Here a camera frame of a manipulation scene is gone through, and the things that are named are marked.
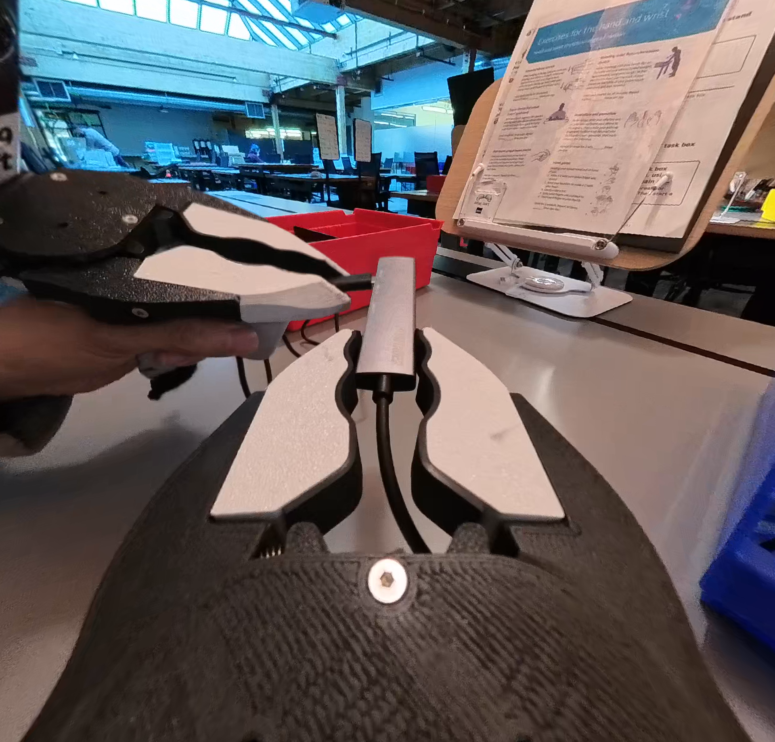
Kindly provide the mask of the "wooden table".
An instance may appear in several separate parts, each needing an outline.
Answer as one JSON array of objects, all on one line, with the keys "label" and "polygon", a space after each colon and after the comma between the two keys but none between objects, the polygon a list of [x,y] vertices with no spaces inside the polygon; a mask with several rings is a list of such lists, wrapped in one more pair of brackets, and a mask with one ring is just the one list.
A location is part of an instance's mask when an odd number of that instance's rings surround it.
[{"label": "wooden table", "polygon": [[737,220],[735,222],[717,222],[713,219],[705,229],[707,233],[728,237],[774,240],[774,222],[770,220]]}]

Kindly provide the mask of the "red plastic bin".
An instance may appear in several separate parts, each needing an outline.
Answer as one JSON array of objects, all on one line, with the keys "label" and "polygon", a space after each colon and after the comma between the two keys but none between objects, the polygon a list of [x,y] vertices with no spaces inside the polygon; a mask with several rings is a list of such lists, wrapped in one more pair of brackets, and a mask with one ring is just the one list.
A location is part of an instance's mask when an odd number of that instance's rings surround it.
[{"label": "red plastic bin", "polygon": [[426,287],[442,229],[440,220],[356,209],[272,216],[268,220],[299,237],[352,275],[374,275],[380,258],[415,260],[416,288]]}]

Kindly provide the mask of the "grey hub with black cable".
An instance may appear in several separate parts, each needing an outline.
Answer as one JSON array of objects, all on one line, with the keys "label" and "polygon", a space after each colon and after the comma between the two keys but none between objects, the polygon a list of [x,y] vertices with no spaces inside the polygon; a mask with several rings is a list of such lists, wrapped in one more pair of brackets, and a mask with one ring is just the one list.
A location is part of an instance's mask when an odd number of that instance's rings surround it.
[{"label": "grey hub with black cable", "polygon": [[373,277],[371,302],[356,366],[356,386],[376,407],[376,448],[383,490],[393,518],[413,553],[429,547],[402,495],[392,453],[390,408],[397,392],[413,392],[415,372],[415,260],[383,257]]}]

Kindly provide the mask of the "white instruction sheet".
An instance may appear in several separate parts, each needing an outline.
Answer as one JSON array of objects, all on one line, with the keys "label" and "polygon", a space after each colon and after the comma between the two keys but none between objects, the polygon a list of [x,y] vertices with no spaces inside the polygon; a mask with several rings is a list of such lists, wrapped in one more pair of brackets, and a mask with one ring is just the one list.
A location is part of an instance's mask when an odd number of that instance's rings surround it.
[{"label": "white instruction sheet", "polygon": [[[534,0],[532,9],[596,10],[593,1]],[[773,38],[773,13],[774,0],[735,0],[651,168],[665,166],[671,184],[648,197],[636,195],[644,203],[624,235],[685,236]]]}]

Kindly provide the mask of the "smooth black cable grey plugs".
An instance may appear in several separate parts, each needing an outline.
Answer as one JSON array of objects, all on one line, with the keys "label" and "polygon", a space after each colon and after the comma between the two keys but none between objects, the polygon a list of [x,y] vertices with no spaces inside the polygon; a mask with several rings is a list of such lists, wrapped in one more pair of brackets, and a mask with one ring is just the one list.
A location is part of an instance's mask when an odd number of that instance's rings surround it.
[{"label": "smooth black cable grey plugs", "polygon": [[[334,285],[342,291],[371,291],[373,289],[373,276],[370,274],[351,275],[347,278],[336,279],[334,281]],[[292,344],[290,344],[290,341],[288,340],[287,334],[285,332],[281,333],[280,340],[283,344],[287,345],[287,348],[295,358],[299,358],[301,356],[301,354],[297,352],[296,349],[294,349]],[[254,390],[252,390],[247,376],[245,358],[236,357],[235,360],[239,387],[241,388],[243,396],[246,399],[250,398],[254,394]],[[269,386],[274,380],[274,372],[272,370],[270,357],[264,358],[261,360],[261,362],[264,366],[266,386]]]}]

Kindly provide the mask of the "lens wipe packet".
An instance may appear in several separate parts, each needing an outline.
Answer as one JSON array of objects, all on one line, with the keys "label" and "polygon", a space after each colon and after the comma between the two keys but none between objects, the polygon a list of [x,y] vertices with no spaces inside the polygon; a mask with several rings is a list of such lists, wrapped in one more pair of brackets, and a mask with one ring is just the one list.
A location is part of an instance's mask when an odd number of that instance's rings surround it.
[{"label": "lens wipe packet", "polygon": [[473,178],[461,199],[457,219],[493,223],[506,191],[507,185],[503,181]]}]

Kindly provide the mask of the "blue plastic bin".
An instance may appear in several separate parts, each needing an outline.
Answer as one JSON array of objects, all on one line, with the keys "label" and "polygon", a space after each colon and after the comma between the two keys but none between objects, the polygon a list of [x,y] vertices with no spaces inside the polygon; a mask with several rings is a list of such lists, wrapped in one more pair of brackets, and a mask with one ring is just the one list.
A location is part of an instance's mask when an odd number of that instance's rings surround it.
[{"label": "blue plastic bin", "polygon": [[774,384],[757,408],[700,599],[774,651]]}]

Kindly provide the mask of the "person's left hand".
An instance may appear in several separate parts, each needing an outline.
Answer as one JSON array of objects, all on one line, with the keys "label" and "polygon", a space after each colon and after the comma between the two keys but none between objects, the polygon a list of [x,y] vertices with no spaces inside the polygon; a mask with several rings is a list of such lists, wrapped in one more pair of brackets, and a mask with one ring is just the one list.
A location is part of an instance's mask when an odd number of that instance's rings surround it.
[{"label": "person's left hand", "polygon": [[1,309],[2,402],[75,396],[118,381],[148,355],[176,369],[208,358],[245,357],[259,346],[243,323],[182,320],[122,326],[76,307],[20,297]]}]

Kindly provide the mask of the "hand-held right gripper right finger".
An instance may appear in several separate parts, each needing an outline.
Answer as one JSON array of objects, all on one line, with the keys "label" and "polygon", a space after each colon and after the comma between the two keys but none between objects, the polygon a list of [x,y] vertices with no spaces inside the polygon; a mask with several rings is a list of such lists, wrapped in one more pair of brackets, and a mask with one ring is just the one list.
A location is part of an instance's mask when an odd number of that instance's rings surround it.
[{"label": "hand-held right gripper right finger", "polygon": [[565,509],[507,386],[431,327],[415,334],[421,421],[412,499],[448,536],[465,524],[504,541],[512,526],[565,527]]}]

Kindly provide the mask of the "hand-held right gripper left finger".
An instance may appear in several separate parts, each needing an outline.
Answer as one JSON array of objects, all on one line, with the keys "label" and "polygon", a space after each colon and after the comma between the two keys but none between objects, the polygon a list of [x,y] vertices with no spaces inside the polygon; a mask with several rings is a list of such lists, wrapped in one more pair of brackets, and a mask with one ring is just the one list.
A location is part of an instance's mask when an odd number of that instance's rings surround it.
[{"label": "hand-held right gripper left finger", "polygon": [[362,335],[343,329],[291,362],[268,386],[210,510],[218,525],[300,523],[322,534],[363,494],[353,418]]}]

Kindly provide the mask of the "laminated exercise sheet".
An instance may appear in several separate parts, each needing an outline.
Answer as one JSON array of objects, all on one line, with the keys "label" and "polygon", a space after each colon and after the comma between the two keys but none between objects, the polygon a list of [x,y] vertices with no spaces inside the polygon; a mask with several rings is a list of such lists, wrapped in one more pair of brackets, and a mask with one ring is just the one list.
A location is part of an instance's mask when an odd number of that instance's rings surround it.
[{"label": "laminated exercise sheet", "polygon": [[493,224],[617,232],[734,2],[536,11],[473,172],[507,185]]}]

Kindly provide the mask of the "black monitor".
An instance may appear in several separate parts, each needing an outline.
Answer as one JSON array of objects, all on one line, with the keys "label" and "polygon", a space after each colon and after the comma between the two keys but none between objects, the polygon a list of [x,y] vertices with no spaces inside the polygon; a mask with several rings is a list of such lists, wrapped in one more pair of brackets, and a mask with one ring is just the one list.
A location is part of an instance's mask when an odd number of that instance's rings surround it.
[{"label": "black monitor", "polygon": [[475,69],[447,78],[455,127],[466,125],[479,97],[494,83],[494,68]]}]

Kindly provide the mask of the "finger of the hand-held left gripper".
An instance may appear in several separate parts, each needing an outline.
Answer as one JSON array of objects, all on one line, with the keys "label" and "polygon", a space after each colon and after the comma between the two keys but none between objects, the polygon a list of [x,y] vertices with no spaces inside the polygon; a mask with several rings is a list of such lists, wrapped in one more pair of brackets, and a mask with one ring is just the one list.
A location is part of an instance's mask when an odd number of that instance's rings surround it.
[{"label": "finger of the hand-held left gripper", "polygon": [[137,278],[218,291],[235,296],[241,320],[257,334],[258,347],[247,359],[267,360],[281,344],[293,321],[323,319],[350,308],[352,299],[323,277],[347,273],[309,245],[287,252],[291,268],[234,262],[192,246],[174,247],[141,263]]},{"label": "finger of the hand-held left gripper", "polygon": [[182,214],[187,246],[239,264],[338,279],[348,272],[331,258],[276,224],[207,205],[189,204]]}]

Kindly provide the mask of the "instruction sheet on stand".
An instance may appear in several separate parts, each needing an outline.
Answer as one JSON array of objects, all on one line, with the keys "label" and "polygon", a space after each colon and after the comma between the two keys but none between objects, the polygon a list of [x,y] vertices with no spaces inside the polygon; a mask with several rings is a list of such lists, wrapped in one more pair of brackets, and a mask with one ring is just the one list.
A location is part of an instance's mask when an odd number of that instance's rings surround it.
[{"label": "instruction sheet on stand", "polygon": [[[740,170],[741,162],[773,105],[773,38],[684,237],[663,239],[624,235],[624,228],[644,199],[635,202],[634,210],[613,234],[458,220],[461,199],[481,158],[482,145],[488,142],[492,114],[502,103],[505,78],[513,68],[515,51],[522,47],[528,34],[528,22],[535,12],[532,8],[528,12],[504,76],[484,92],[473,108],[442,190],[437,216],[443,222],[445,232],[482,241],[499,256],[501,265],[498,268],[469,274],[470,281],[547,311],[589,319],[632,300],[624,291],[603,286],[603,268],[629,271],[663,268],[689,252],[705,232],[727,184]],[[665,166],[658,167],[656,172],[651,168],[638,193],[645,197],[670,185],[673,177],[671,172],[666,172]]]}]

